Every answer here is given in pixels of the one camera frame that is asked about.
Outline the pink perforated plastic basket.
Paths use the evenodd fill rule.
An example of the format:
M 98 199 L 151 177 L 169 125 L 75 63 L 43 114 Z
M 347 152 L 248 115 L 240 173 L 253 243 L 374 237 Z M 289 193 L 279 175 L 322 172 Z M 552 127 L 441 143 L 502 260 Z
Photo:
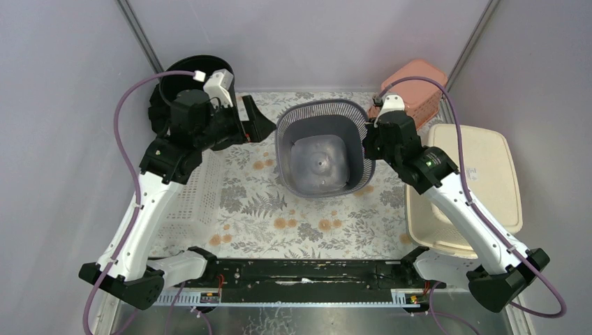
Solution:
M 443 71 L 424 59 L 414 59 L 389 76 L 381 84 L 380 89 L 386 88 L 395 80 L 411 76 L 428 77 L 443 87 L 447 84 L 447 75 Z M 416 129 L 421 128 L 438 114 L 442 93 L 433 84 L 419 80 L 407 81 L 395 85 L 389 92 L 403 98 L 406 113 L 414 119 Z

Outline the grey ribbed waste bin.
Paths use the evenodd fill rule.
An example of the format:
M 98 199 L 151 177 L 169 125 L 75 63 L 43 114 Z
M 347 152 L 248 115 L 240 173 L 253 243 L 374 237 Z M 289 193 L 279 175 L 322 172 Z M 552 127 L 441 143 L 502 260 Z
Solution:
M 287 109 L 275 132 L 281 183 L 301 198 L 331 198 L 365 187 L 376 170 L 364 156 L 366 111 L 336 98 Z

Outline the white perforated plastic basket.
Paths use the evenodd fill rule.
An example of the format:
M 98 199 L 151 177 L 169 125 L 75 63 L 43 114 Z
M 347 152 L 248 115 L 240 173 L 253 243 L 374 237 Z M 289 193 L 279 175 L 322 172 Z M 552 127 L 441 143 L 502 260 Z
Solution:
M 164 258 L 190 247 L 206 247 L 215 231 L 223 170 L 222 154 L 213 151 L 203 154 L 202 164 L 171 200 L 167 214 L 161 217 L 149 257 Z

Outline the cream plastic laundry basket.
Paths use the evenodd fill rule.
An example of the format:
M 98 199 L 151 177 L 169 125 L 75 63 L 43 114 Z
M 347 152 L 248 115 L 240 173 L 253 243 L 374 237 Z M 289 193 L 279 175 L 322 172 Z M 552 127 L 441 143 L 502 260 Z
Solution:
M 523 227 L 521 195 L 514 161 L 503 135 L 473 126 L 461 127 L 468 187 L 504 228 Z M 476 259 L 477 255 L 450 220 L 415 189 L 406 187 L 408 234 L 421 246 Z

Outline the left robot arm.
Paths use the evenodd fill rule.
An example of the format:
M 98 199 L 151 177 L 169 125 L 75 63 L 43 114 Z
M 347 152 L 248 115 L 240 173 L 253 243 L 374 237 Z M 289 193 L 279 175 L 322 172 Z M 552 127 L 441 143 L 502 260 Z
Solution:
M 102 290 L 146 310 L 166 288 L 191 280 L 207 287 L 216 280 L 216 256 L 199 247 L 157 260 L 149 254 L 163 217 L 202 163 L 204 151 L 262 142 L 276 130 L 251 96 L 242 101 L 246 121 L 231 98 L 201 90 L 177 94 L 170 105 L 170 134 L 148 146 L 140 172 L 133 174 L 135 192 L 116 235 L 98 261 L 81 266 L 79 277 L 93 286 L 88 306 Z

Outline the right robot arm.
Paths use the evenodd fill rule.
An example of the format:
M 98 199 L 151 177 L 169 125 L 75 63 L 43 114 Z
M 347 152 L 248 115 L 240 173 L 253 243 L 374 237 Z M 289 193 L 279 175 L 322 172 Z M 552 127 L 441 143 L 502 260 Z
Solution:
M 477 255 L 470 260 L 420 247 L 400 269 L 404 284 L 454 285 L 468 290 L 487 310 L 500 312 L 549 264 L 543 249 L 521 243 L 464 190 L 454 161 L 442 149 L 422 145 L 413 119 L 405 112 L 386 112 L 364 127 L 365 158 L 385 161 L 406 185 L 444 213 Z

